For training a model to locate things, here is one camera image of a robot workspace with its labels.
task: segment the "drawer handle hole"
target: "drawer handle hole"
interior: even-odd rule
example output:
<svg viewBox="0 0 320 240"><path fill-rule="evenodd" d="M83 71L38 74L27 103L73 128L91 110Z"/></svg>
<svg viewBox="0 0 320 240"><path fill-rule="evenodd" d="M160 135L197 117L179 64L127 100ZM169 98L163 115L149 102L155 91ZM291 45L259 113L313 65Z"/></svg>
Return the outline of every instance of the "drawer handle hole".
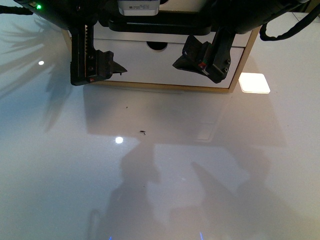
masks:
<svg viewBox="0 0 320 240"><path fill-rule="evenodd" d="M166 2L168 2L169 0L160 0L160 5L161 4L165 4Z"/></svg>
<svg viewBox="0 0 320 240"><path fill-rule="evenodd" d="M149 48L157 52L164 51L168 46L167 42L162 42L162 41L147 41L146 44L149 46Z"/></svg>

